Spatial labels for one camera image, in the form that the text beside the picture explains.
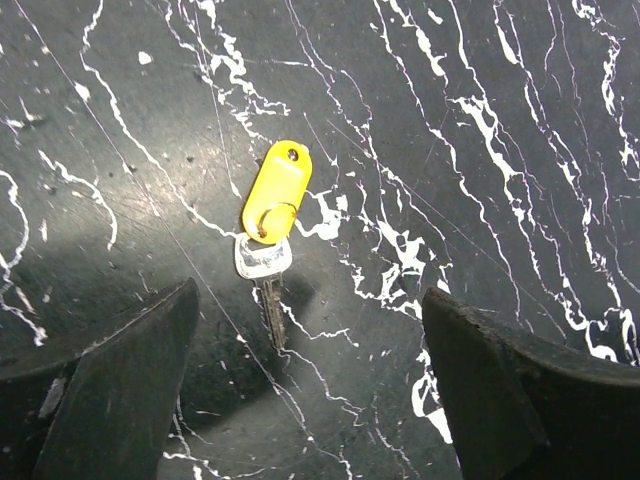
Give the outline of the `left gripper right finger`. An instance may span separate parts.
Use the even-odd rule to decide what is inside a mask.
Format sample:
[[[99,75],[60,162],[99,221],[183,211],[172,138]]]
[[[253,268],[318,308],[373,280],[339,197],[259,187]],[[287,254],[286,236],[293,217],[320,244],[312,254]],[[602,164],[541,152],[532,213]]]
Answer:
[[[435,287],[422,323],[464,478],[638,478],[638,368],[512,328]]]

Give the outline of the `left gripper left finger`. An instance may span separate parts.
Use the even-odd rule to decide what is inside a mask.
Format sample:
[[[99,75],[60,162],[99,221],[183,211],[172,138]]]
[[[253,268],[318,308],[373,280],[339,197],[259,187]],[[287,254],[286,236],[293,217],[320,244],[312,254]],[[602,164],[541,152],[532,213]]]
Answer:
[[[198,318],[188,278],[84,330],[2,354],[2,478],[155,478]]]

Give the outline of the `key with yellow tag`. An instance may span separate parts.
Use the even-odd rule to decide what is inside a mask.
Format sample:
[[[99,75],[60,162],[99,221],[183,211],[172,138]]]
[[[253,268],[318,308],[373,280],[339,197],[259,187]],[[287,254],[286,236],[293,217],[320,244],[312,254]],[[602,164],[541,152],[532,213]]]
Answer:
[[[234,243],[240,277],[252,281],[275,349],[286,346],[281,308],[282,274],[293,262],[289,234],[312,175],[309,149],[293,140],[271,145],[241,213],[243,232]]]

